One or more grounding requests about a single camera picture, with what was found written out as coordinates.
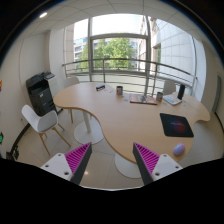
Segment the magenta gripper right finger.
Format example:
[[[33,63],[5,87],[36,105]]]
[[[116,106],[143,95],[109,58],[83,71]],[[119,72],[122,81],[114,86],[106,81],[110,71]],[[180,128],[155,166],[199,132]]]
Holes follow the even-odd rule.
[[[168,154],[159,155],[138,143],[133,144],[133,154],[145,185],[182,169]]]

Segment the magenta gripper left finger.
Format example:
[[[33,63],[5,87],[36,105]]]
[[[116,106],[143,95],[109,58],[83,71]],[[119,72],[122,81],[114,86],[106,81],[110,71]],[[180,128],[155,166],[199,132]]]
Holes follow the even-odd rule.
[[[41,168],[65,180],[80,184],[92,153],[92,144],[87,143],[63,154],[57,153]]]

